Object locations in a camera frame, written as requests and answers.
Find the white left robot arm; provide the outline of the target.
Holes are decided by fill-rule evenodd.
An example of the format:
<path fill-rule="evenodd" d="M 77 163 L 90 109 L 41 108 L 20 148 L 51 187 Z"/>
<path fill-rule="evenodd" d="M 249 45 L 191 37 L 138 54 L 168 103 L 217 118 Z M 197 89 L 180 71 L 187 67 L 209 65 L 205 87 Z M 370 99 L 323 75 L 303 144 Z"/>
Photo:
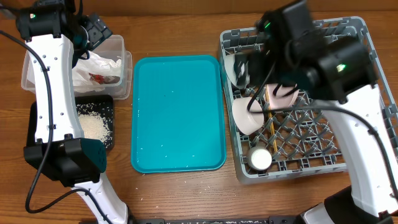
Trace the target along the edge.
<path fill-rule="evenodd" d="M 96 15 L 73 1 L 36 1 L 20 10 L 16 26 L 35 78 L 37 119 L 34 143 L 24 158 L 37 175 L 77 193 L 98 223 L 131 223 L 128 206 L 106 176 L 106 149 L 84 136 L 78 119 L 72 69 L 111 36 Z"/>

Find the pile of rice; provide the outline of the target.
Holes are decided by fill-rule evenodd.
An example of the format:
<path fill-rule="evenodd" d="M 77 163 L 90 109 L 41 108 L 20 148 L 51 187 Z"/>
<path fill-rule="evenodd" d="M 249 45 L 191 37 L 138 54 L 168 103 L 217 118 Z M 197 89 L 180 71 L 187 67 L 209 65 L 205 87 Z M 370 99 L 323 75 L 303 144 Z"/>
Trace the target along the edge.
<path fill-rule="evenodd" d="M 100 140 L 106 150 L 113 148 L 113 109 L 107 103 L 77 104 L 85 138 Z"/>

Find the white cup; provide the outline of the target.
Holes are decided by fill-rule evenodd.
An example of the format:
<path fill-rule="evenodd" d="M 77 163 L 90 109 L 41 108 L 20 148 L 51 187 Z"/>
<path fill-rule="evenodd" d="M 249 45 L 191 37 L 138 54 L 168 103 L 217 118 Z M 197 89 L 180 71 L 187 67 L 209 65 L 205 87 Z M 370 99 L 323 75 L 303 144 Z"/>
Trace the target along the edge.
<path fill-rule="evenodd" d="M 266 148 L 256 146 L 248 150 L 246 162 L 254 170 L 267 170 L 272 164 L 272 155 Z"/>

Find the wooden chopstick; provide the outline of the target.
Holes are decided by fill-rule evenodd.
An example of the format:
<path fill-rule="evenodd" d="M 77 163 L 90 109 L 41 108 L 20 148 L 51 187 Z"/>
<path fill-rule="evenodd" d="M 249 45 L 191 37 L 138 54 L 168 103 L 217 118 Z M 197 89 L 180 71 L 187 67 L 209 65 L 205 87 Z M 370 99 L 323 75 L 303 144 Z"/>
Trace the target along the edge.
<path fill-rule="evenodd" d="M 265 95 L 264 96 L 266 98 L 266 101 L 268 102 L 268 106 L 267 107 L 270 110 L 271 109 L 271 101 L 269 99 L 269 93 L 268 93 L 268 88 L 267 87 L 265 89 Z M 268 113 L 268 117 L 269 117 L 269 121 L 271 122 L 270 126 L 269 126 L 270 134 L 271 134 L 270 140 L 272 142 L 273 152 L 276 153 L 277 152 L 277 143 L 276 143 L 275 139 L 272 139 L 273 135 L 275 134 L 274 123 L 273 123 L 273 119 L 272 119 L 273 118 L 272 113 Z"/>
<path fill-rule="evenodd" d="M 268 94 L 267 90 L 266 90 L 265 97 L 266 97 L 267 102 L 269 103 L 268 109 L 270 110 L 271 109 L 271 101 L 269 99 L 269 94 Z M 272 137 L 275 134 L 274 123 L 273 123 L 273 119 L 272 119 L 273 118 L 272 113 L 268 113 L 268 117 L 271 120 L 270 132 L 271 132 L 271 137 Z M 272 147 L 273 147 L 274 153 L 276 153 L 277 152 L 277 142 L 276 142 L 275 139 L 272 140 Z"/>

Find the white plastic wrapper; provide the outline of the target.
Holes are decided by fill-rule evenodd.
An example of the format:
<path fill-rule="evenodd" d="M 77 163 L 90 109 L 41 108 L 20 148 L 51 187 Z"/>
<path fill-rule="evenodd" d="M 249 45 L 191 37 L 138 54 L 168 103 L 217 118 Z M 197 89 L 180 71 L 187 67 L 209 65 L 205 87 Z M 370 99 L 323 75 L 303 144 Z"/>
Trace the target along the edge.
<path fill-rule="evenodd" d="M 89 87 L 117 83 L 121 79 L 122 69 L 121 56 L 117 58 L 113 60 L 90 52 L 89 59 L 79 59 L 72 68 L 73 86 L 80 86 L 85 92 Z"/>

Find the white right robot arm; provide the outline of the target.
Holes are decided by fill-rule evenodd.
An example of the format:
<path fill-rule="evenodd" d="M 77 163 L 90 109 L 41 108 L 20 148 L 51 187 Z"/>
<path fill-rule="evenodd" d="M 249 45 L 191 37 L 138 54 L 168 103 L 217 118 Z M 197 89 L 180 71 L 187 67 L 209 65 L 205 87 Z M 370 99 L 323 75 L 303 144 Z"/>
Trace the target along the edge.
<path fill-rule="evenodd" d="M 397 158 L 382 113 L 368 48 L 344 36 L 328 42 L 305 1 L 267 11 L 256 22 L 259 52 L 237 53 L 238 85 L 304 90 L 329 122 L 351 184 L 295 218 L 296 223 L 392 223 L 397 216 Z"/>

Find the small pink plate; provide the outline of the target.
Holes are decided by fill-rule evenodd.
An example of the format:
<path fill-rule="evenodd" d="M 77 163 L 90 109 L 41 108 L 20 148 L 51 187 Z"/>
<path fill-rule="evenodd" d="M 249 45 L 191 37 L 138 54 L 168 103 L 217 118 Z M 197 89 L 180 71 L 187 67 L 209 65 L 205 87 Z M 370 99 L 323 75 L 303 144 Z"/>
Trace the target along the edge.
<path fill-rule="evenodd" d="M 247 110 L 250 100 L 250 97 L 237 98 L 232 104 L 234 122 L 239 131 L 245 135 L 256 132 L 264 124 L 262 108 L 257 101 L 252 103 L 250 111 Z"/>

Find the grey bowl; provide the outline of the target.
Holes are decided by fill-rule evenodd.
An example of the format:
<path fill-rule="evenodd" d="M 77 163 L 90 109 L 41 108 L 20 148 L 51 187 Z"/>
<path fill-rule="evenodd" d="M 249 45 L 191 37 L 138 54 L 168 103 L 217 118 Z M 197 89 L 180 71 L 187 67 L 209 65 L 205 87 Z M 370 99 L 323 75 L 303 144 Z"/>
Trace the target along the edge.
<path fill-rule="evenodd" d="M 224 67 L 230 82 L 238 89 L 244 89 L 249 83 L 246 72 L 246 57 L 243 54 L 230 54 L 224 58 Z"/>

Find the large pink plate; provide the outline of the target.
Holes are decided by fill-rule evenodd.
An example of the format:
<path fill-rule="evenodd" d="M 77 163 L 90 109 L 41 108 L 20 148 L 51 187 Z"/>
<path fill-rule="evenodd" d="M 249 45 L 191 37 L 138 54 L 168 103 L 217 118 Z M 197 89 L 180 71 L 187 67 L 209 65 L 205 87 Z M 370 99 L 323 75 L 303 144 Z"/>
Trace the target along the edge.
<path fill-rule="evenodd" d="M 272 110 L 279 108 L 291 107 L 299 94 L 299 90 L 294 87 L 283 87 L 280 86 L 279 89 L 274 94 L 274 90 L 277 88 L 277 84 L 266 85 L 266 94 L 264 99 L 269 103 L 269 108 Z"/>

